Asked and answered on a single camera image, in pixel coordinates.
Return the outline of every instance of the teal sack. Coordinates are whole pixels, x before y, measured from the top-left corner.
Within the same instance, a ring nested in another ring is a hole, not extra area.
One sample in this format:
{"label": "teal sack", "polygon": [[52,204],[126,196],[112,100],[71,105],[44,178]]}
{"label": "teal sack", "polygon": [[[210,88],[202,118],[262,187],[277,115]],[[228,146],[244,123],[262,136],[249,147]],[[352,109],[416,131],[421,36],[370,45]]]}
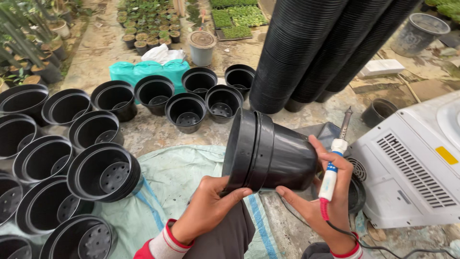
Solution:
{"label": "teal sack", "polygon": [[117,62],[109,67],[110,78],[112,80],[123,80],[132,85],[136,84],[142,78],[152,75],[167,77],[174,84],[174,94],[184,93],[182,85],[182,75],[190,69],[187,61],[182,59],[173,59],[164,65],[155,61],[142,61],[132,64],[126,61]]}

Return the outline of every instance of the yellow label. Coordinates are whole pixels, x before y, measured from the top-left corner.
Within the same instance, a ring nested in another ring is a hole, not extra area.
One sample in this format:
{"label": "yellow label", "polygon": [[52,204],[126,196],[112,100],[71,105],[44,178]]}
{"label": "yellow label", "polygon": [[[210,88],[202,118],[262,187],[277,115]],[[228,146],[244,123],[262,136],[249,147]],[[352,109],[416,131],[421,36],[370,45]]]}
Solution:
{"label": "yellow label", "polygon": [[445,147],[438,147],[435,150],[449,165],[458,163],[458,160]]}

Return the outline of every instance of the dirt ground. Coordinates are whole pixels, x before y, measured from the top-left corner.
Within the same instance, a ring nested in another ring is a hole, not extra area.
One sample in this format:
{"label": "dirt ground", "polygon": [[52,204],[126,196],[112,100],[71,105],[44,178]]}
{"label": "dirt ground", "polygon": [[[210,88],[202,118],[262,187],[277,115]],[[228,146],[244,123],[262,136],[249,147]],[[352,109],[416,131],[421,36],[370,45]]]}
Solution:
{"label": "dirt ground", "polygon": [[[116,21],[117,0],[84,0],[85,6],[98,8],[98,12],[89,18],[86,31],[75,41],[78,47],[74,50],[67,76],[57,88],[80,88],[89,94],[103,82],[110,80],[109,67],[118,61],[137,63],[140,56],[136,50],[127,49],[121,40],[123,28]],[[187,7],[188,15],[181,18],[181,43],[172,44],[173,49],[183,49],[187,61],[194,66],[190,49],[186,43],[189,28],[199,26],[198,10],[205,9],[204,30],[214,33],[211,21],[211,7],[208,0],[190,1]],[[260,0],[261,9],[266,17],[271,17],[274,0]],[[265,41],[268,26],[253,27],[252,39],[238,41],[220,41],[213,51],[213,62],[208,67],[215,71],[218,77],[224,76],[225,69],[233,64],[246,64],[257,68],[260,53]],[[459,79],[455,77],[458,68],[453,62],[437,56],[439,43],[436,42],[415,58],[405,58],[390,49],[386,43],[376,55],[376,59],[396,59],[406,70],[402,76],[413,87],[422,100],[442,95],[460,89]],[[271,115],[275,123],[296,129],[326,121],[341,125],[343,112],[348,106],[353,107],[353,117],[347,135],[348,141],[353,142],[369,128],[360,120],[360,115],[374,98],[384,98],[393,102],[398,108],[415,104],[416,100],[408,87],[398,77],[381,77],[372,79],[355,78],[341,93],[333,96],[323,104],[311,103],[298,113],[282,110]],[[191,135],[179,132],[166,117],[157,117],[138,105],[139,113],[130,122],[122,124],[125,136],[125,147],[134,156],[181,144],[226,145],[231,124],[217,124],[209,117],[205,118],[200,130]],[[269,227],[278,248],[288,259],[298,259],[303,250],[312,242],[321,238],[309,227],[299,221],[283,205],[275,193],[261,195]],[[419,229],[400,228],[385,230],[387,241],[379,242],[397,254],[406,254],[415,247],[444,247],[454,239],[459,239],[455,225],[430,226]],[[365,236],[367,243],[374,243]],[[387,254],[373,252],[376,258],[389,258]],[[445,258],[444,255],[427,255],[424,258]]]}

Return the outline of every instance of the white plastic bag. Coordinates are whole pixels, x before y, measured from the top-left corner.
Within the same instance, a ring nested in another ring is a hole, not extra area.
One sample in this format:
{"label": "white plastic bag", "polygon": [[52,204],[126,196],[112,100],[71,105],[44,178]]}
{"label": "white plastic bag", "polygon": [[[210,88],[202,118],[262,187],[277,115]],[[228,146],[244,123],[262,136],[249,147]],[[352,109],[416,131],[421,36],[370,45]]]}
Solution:
{"label": "white plastic bag", "polygon": [[162,65],[173,59],[183,59],[184,51],[180,50],[168,50],[166,44],[161,44],[159,47],[155,47],[147,51],[142,57],[142,61],[156,61]]}

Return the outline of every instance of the black power cord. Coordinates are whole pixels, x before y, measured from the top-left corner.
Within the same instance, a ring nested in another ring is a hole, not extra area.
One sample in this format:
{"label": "black power cord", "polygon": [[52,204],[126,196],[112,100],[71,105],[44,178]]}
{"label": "black power cord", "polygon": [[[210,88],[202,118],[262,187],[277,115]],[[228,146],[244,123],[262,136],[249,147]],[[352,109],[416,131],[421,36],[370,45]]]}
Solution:
{"label": "black power cord", "polygon": [[414,249],[412,250],[410,253],[408,253],[407,255],[405,255],[404,257],[399,257],[397,256],[395,253],[393,253],[391,250],[387,249],[386,247],[368,247],[368,246],[365,246],[363,244],[361,244],[358,240],[358,238],[351,232],[348,232],[348,231],[344,231],[344,230],[341,230],[339,228],[337,228],[336,226],[332,225],[332,223],[329,221],[329,220],[326,220],[327,224],[333,228],[334,230],[342,233],[342,234],[345,234],[345,235],[349,235],[349,236],[352,236],[356,242],[363,248],[367,248],[367,249],[377,249],[377,250],[385,250],[389,253],[391,253],[394,257],[398,258],[398,259],[407,259],[409,256],[411,256],[413,253],[416,253],[416,252],[426,252],[426,253],[447,253],[450,257],[454,258],[454,259],[458,259],[456,258],[455,256],[453,256],[451,253],[449,253],[449,251],[447,251],[446,249],[439,249],[439,250],[431,250],[431,249]]}

